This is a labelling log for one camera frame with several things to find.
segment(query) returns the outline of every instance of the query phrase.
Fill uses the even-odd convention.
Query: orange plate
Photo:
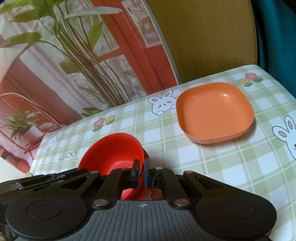
[[[210,144],[244,134],[254,110],[241,90],[227,83],[212,83],[186,90],[177,99],[181,129],[194,142]]]

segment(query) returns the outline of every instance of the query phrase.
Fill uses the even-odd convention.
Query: black circular joint cover
[[[87,208],[79,197],[22,197],[6,211],[11,231],[31,240],[65,237],[87,218]]]
[[[256,240],[269,235],[276,210],[266,199],[252,197],[205,197],[195,210],[201,227],[226,240]]]

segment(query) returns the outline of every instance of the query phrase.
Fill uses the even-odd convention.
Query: teal curtain
[[[281,0],[251,0],[258,65],[296,97],[296,16]]]

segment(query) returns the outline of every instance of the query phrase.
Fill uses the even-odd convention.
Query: gray ribbed panel
[[[83,228],[60,241],[204,240],[198,230],[189,211],[174,209],[167,201],[117,201],[109,210],[95,211]]]

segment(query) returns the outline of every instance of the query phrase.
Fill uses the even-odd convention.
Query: silver bolt
[[[108,204],[108,201],[106,199],[97,199],[94,200],[94,205],[97,207],[106,206]]]
[[[187,199],[177,199],[175,201],[175,204],[178,206],[178,207],[184,207],[186,205],[189,204],[189,201]]]

